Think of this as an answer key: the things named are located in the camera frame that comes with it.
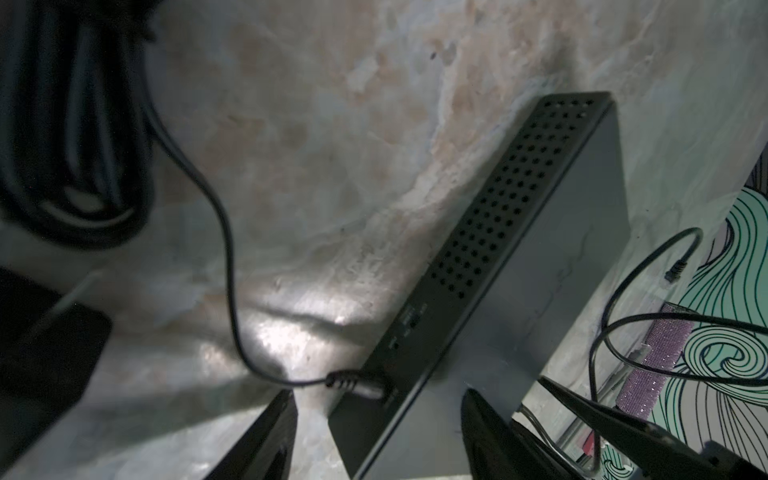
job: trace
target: cable end connector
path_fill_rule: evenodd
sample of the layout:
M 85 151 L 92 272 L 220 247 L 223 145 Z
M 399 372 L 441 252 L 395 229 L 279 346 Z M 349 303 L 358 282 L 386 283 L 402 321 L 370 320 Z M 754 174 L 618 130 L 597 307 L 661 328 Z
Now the cable end connector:
M 359 370 L 340 370 L 329 373 L 326 377 L 326 387 L 371 400 L 384 400 L 390 391 L 390 383 L 386 377 Z
M 675 283 L 680 279 L 680 274 L 685 270 L 685 267 L 688 266 L 688 262 L 684 262 L 682 260 L 678 260 L 674 263 L 672 268 L 670 268 L 665 274 L 664 279 L 669 283 Z

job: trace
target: marble surface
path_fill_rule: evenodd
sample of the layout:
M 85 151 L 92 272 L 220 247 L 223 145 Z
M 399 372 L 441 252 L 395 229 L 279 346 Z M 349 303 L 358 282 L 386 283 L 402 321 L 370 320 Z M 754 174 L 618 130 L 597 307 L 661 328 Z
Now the marble surface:
M 233 218 L 251 355 L 293 378 L 362 363 L 539 96 L 613 92 L 632 240 L 544 371 L 586 392 L 612 288 L 678 230 L 713 235 L 768 140 L 766 15 L 761 0 L 165 0 L 148 68 Z M 43 284 L 102 270 L 83 300 L 116 327 L 83 401 L 7 478 L 203 478 L 275 393 L 234 355 L 210 208 L 159 151 L 155 171 L 151 222 L 124 247 L 0 224 L 0 263 Z M 665 266 L 617 315 L 680 297 Z M 333 395 L 296 396 L 291 479 L 345 478 Z M 538 388 L 525 404 L 553 436 L 570 422 Z

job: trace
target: gray metal surface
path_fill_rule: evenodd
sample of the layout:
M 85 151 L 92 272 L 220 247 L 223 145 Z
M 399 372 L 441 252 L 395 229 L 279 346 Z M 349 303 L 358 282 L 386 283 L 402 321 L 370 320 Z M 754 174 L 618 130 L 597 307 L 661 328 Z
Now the gray metal surface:
M 464 391 L 511 416 L 628 236 L 610 95 L 542 99 L 366 362 L 394 399 L 329 417 L 350 476 L 467 473 Z

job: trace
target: perforated vent panel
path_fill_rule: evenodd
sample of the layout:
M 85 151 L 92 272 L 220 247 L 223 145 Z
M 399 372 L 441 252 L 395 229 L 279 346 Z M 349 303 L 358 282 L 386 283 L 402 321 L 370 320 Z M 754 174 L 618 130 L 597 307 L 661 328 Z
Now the perforated vent panel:
M 515 244 L 587 126 L 604 112 L 606 97 L 550 95 L 538 103 L 426 272 L 451 300 L 468 301 Z

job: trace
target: marble tabletop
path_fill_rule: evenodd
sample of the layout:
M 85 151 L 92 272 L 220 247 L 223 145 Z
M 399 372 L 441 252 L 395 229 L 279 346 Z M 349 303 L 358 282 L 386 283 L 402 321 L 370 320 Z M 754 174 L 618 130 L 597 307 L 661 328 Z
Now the marble tabletop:
M 250 355 L 291 378 L 362 364 L 537 98 L 612 92 L 632 237 L 544 371 L 585 393 L 612 289 L 677 231 L 711 237 L 768 140 L 767 15 L 762 0 L 165 0 L 147 67 L 232 216 Z M 81 403 L 9 479 L 203 478 L 276 392 L 233 351 L 211 209 L 159 150 L 155 172 L 150 224 L 115 250 L 0 223 L 2 265 L 60 291 L 99 270 L 83 301 L 115 323 Z M 681 296 L 693 271 L 665 288 L 670 258 L 617 315 Z M 346 478 L 334 395 L 296 397 L 291 479 Z M 525 404 L 552 435 L 571 420 L 539 388 Z

